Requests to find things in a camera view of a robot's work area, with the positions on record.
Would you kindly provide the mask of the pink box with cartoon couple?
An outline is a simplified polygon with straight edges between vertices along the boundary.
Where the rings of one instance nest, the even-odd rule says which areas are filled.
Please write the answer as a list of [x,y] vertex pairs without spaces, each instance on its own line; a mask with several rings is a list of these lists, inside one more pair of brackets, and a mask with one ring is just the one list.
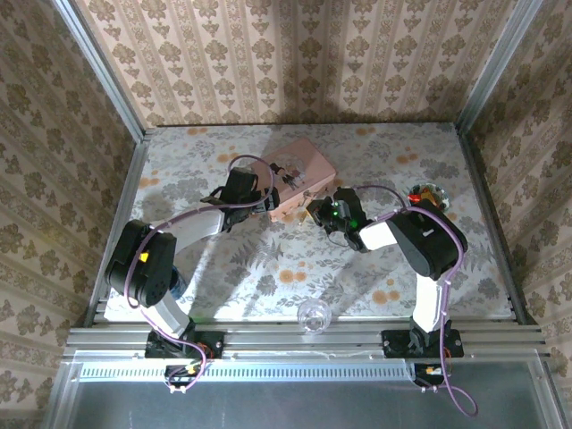
[[312,200],[319,198],[332,187],[337,173],[334,166],[307,138],[298,139],[274,151],[265,156],[264,161],[273,172],[274,186],[280,194],[278,207],[281,215],[269,216],[272,222],[282,222],[288,216],[292,217],[305,209],[306,206],[300,205],[303,193],[310,190],[315,192]]

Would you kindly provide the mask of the clear glass cup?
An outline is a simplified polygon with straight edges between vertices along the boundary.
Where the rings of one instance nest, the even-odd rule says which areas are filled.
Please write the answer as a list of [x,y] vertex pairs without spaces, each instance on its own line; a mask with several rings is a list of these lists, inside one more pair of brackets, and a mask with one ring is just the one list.
[[320,334],[330,325],[332,310],[321,299],[307,299],[299,305],[298,323],[306,334]]

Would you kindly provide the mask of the glass candy bowl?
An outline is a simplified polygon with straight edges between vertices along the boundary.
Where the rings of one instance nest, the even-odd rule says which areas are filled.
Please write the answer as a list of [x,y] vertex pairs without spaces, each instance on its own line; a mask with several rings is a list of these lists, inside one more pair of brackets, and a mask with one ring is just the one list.
[[442,212],[447,212],[450,209],[450,198],[449,195],[447,194],[447,192],[440,186],[433,184],[431,182],[424,182],[424,183],[418,183],[416,185],[414,185],[409,191],[409,193],[412,192],[421,192],[421,190],[423,188],[428,188],[432,191],[432,193],[435,196],[435,199],[437,200],[436,204],[434,205],[436,208],[438,208],[440,211]]

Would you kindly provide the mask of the black connector box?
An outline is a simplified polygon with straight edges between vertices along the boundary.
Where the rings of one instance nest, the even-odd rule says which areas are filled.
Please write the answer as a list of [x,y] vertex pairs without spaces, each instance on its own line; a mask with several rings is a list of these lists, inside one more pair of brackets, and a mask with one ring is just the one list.
[[444,384],[446,375],[440,364],[415,363],[413,383],[421,388],[437,388]]
[[175,389],[187,387],[197,378],[200,370],[200,364],[167,366],[164,370],[165,384]]

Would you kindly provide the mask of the grey metal sheet panel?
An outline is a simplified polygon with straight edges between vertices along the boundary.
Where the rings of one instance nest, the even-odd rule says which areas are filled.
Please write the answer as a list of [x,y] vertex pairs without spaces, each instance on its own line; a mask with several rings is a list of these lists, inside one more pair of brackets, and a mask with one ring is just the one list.
[[[537,353],[456,359],[448,383],[222,382],[180,392],[163,382],[83,382],[84,364],[182,360],[75,357],[62,365],[41,429],[572,429]],[[398,363],[374,355],[215,362]]]

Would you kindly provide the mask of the aluminium side rail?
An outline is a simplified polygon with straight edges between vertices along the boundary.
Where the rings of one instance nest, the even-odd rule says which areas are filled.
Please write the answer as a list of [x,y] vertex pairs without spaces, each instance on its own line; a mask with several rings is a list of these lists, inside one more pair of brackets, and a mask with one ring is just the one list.
[[477,201],[482,211],[484,224],[489,233],[492,252],[499,267],[500,277],[509,295],[509,301],[516,321],[520,325],[536,324],[536,321],[526,309],[526,297],[522,286],[515,280],[513,275],[509,245],[501,228],[501,222],[485,177],[484,160],[471,137],[463,132],[458,125],[454,125],[454,130],[466,161]]
[[107,286],[105,282],[105,269],[114,252],[115,245],[121,236],[124,225],[130,220],[130,214],[137,194],[139,180],[146,162],[149,140],[151,140],[152,135],[153,131],[147,130],[134,147],[129,170],[127,171],[125,182],[123,184],[122,194],[116,207],[114,221],[109,232],[105,251],[97,272],[95,286],[85,314],[83,323],[84,328],[90,328],[94,324],[99,302],[101,300],[106,300],[109,295],[110,287]]

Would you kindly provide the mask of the aluminium cross rail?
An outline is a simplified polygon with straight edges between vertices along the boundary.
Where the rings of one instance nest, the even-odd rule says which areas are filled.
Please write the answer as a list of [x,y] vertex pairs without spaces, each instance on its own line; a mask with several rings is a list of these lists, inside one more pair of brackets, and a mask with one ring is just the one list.
[[[306,355],[323,352],[327,356],[337,352],[364,352],[379,355],[386,346],[382,331],[403,327],[403,324],[332,324],[317,335],[305,334],[294,324],[205,324],[198,329],[225,332],[223,354],[229,358],[250,352]],[[527,351],[544,358],[551,354],[551,347],[546,344],[537,326],[469,321],[453,327],[459,330],[460,344],[469,358],[486,353],[511,355]],[[143,324],[101,324],[91,328],[73,328],[65,353],[69,355],[78,350],[141,351],[145,348],[149,332],[150,329]]]

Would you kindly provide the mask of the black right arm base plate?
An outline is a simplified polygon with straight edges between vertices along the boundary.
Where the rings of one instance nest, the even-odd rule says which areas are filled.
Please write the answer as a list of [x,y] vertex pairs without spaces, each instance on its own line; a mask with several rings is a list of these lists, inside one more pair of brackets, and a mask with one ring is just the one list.
[[[382,331],[383,354],[387,358],[438,358],[440,352],[441,332],[430,333],[412,330]],[[463,345],[458,330],[448,330],[444,333],[443,347],[453,358],[464,357]]]

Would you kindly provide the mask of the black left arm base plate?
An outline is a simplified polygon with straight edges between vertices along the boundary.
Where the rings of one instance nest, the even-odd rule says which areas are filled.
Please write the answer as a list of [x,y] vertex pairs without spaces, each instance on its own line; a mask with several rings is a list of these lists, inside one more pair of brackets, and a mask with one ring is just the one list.
[[177,341],[168,340],[157,331],[147,336],[145,358],[201,359],[200,352],[189,344],[194,343],[203,350],[207,359],[218,359],[223,355],[224,332],[190,331]]

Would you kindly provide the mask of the aluminium upright post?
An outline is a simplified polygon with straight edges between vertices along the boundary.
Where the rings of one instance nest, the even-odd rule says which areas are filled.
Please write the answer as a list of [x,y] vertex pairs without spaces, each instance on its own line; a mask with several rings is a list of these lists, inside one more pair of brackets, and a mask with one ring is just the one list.
[[140,144],[146,130],[132,107],[120,81],[116,77],[111,63],[106,59],[103,49],[83,17],[75,0],[51,0],[60,13],[65,25],[75,38],[80,51],[85,56],[104,92],[120,115],[136,145]]
[[499,83],[510,59],[540,10],[543,0],[517,0],[500,37],[456,121],[459,135],[468,134]]

